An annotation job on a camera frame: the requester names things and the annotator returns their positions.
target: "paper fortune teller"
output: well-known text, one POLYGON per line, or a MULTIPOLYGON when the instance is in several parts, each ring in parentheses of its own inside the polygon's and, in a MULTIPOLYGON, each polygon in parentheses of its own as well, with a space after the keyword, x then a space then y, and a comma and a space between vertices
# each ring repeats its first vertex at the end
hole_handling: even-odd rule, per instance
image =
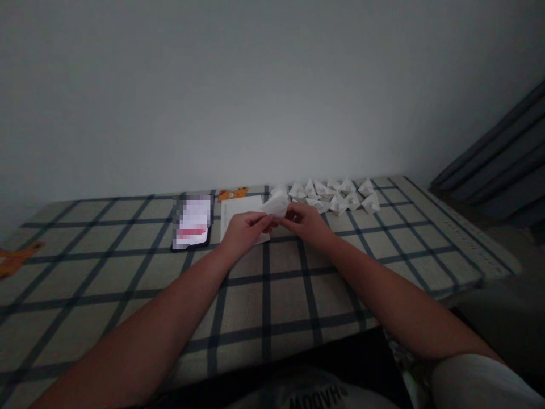
POLYGON ((366 179, 358 189, 358 192, 360 192, 365 197, 369 197, 373 194, 374 191, 375 189, 373 188, 373 184, 369 179, 366 179))
POLYGON ((331 178, 328 178, 328 188, 331 190, 340 192, 341 191, 341 184, 331 178))
POLYGON ((298 182, 294 183, 294 185, 291 187, 291 190, 288 194, 296 202, 304 202, 305 198, 307 197, 307 194, 305 193, 303 186, 298 182))
POLYGON ((315 207, 318 210, 318 213, 326 213, 329 209, 331 203, 323 202, 315 199, 306 199, 308 205, 315 207))
POLYGON ((352 181, 348 178, 344 179, 341 183, 341 193, 344 193, 345 195, 348 195, 349 193, 352 193, 356 190, 356 187, 352 183, 352 181))
POLYGON ((308 180, 307 185, 305 186, 305 193, 309 199, 319 200, 320 196, 316 194, 316 190, 314 190, 314 184, 312 183, 312 179, 308 180))
POLYGON ((351 211, 356 210, 360 206, 358 193, 355 190, 351 193, 348 193, 348 195, 346 195, 345 201, 348 204, 348 208, 351 211))
POLYGON ((337 216, 342 215, 348 208, 348 203, 343 199, 340 193, 335 193, 333 199, 331 199, 329 210, 335 213, 337 216))
POLYGON ((275 186, 275 188, 272 189, 272 190, 270 191, 271 196, 273 196, 273 195, 274 195, 276 192, 278 192, 278 191, 282 191, 282 192, 284 192, 286 195, 288 194, 288 190, 286 189, 286 185, 283 184, 283 183, 277 184, 277 185, 275 186))
POLYGON ((362 206, 365 211, 369 214, 376 213, 380 210, 379 197, 376 195, 376 192, 373 192, 367 197, 363 202, 362 206))
POLYGON ((288 205, 290 204, 290 197, 287 193, 278 190, 271 198, 261 206, 261 211, 266 214, 273 214, 277 218, 284 218, 288 205))
POLYGON ((316 194, 322 196, 325 199, 331 199, 336 193, 333 189, 325 187, 322 183, 314 180, 314 187, 316 188, 316 194))

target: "orange cartoon sticker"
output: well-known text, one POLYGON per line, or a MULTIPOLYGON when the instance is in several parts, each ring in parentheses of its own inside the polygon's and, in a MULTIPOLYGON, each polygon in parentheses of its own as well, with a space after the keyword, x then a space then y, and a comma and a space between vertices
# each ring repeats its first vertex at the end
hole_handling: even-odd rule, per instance
POLYGON ((239 187, 237 190, 222 190, 220 192, 220 195, 217 199, 218 203, 221 203, 221 201, 229 200, 229 199, 236 199, 239 197, 246 197, 246 193, 248 193, 247 187, 239 187))
POLYGON ((0 257, 3 260, 0 262, 0 280, 13 276, 34 253, 40 250, 45 243, 37 241, 31 244, 24 250, 18 252, 7 252, 0 250, 0 257))

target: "plaid tablecloth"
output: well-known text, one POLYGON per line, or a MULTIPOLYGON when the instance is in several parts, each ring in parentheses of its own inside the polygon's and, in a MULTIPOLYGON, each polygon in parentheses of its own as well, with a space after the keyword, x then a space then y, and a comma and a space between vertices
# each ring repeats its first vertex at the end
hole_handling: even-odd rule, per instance
MULTIPOLYGON (((407 178, 373 183, 380 212, 328 212, 324 220, 432 296, 520 272, 506 250, 407 178)), ((269 190, 251 187, 248 194, 267 199, 269 190)), ((27 407, 101 337, 217 245, 216 203, 211 245, 171 253, 172 197, 52 203, 4 243, 11 251, 38 240, 45 247, 0 282, 0 407, 27 407)), ((165 388, 375 325, 331 263, 278 228, 230 271, 165 388)))

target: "pixelated screen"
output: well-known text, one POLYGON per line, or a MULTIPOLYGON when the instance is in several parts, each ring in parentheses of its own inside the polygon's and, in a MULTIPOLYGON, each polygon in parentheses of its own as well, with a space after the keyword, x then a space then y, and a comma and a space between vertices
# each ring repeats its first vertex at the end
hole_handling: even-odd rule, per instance
POLYGON ((205 243, 211 222, 212 195, 183 195, 173 203, 172 248, 205 243))

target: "person's right hand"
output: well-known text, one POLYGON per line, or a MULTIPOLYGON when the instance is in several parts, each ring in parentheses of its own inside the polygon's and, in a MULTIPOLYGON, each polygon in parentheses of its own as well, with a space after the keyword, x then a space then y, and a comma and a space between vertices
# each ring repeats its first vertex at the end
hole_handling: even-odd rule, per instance
POLYGON ((274 219, 275 222, 295 233, 304 241, 317 249, 325 249, 335 238, 322 216, 309 205, 292 202, 288 206, 285 219, 274 219))

